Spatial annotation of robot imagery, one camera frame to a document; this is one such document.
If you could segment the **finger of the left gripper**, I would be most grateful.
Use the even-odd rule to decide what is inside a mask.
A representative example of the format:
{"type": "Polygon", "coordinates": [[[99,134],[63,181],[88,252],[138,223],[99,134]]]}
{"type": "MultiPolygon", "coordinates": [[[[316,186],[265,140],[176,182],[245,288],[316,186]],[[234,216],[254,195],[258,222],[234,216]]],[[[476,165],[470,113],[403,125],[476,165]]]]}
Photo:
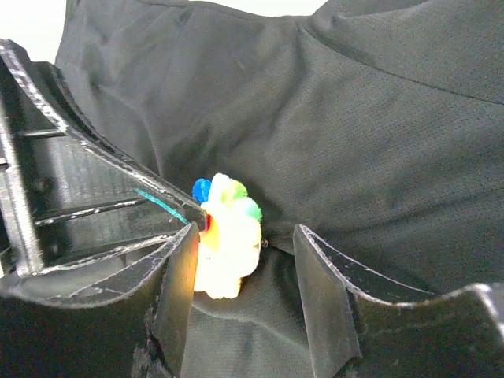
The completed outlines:
{"type": "Polygon", "coordinates": [[[96,132],[61,71],[1,42],[2,267],[68,269],[159,244],[200,205],[96,132]]]}

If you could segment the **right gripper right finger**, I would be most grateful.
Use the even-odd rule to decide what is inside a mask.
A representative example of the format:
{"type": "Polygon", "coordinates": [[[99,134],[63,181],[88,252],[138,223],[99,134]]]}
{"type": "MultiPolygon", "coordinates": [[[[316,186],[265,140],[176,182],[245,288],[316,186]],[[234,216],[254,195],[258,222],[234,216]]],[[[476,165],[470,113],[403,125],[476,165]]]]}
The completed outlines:
{"type": "Polygon", "coordinates": [[[502,376],[500,283],[436,295],[346,256],[304,225],[293,244],[314,376],[502,376]]]}

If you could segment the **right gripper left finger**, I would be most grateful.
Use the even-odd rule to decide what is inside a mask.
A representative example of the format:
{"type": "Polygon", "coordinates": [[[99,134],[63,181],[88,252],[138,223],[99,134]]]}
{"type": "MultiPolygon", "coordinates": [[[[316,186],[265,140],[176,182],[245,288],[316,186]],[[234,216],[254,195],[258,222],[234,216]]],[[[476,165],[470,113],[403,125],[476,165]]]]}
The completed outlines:
{"type": "Polygon", "coordinates": [[[1,291],[4,377],[178,377],[198,255],[189,224],[156,250],[60,298],[1,291]]]}

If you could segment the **black polo shirt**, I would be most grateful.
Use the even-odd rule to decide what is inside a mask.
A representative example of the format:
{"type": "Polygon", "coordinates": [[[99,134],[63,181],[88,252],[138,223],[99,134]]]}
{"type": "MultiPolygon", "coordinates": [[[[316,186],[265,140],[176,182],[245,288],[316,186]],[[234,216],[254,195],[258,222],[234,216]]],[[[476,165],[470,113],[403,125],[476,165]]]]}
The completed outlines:
{"type": "Polygon", "coordinates": [[[227,174],[262,209],[239,297],[194,297],[184,377],[312,376],[296,224],[429,291],[503,280],[500,1],[70,1],[56,64],[114,146],[185,191],[227,174]]]}

